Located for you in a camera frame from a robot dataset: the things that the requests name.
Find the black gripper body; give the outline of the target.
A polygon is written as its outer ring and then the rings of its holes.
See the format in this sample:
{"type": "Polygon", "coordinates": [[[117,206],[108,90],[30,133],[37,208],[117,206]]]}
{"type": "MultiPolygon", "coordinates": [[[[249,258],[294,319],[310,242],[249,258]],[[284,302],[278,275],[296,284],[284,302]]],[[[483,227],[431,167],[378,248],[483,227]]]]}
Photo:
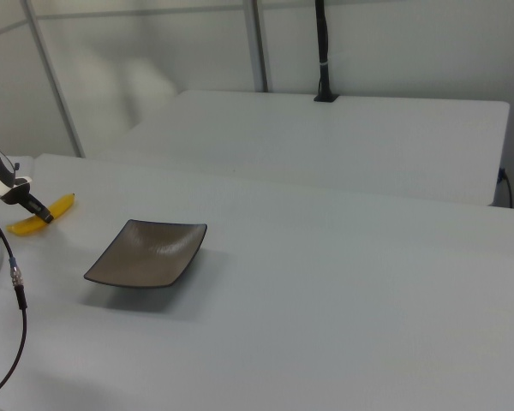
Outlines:
{"type": "Polygon", "coordinates": [[[29,201],[30,187],[29,182],[16,185],[1,198],[1,201],[8,205],[26,204],[29,201]]]}

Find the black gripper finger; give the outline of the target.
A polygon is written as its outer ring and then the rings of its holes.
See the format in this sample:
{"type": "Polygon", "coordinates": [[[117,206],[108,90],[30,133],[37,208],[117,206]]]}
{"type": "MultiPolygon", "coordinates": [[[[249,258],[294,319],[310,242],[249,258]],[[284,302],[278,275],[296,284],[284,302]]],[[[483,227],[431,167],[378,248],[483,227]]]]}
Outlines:
{"type": "Polygon", "coordinates": [[[27,196],[24,207],[45,223],[51,223],[54,220],[51,211],[31,194],[27,196]]]}

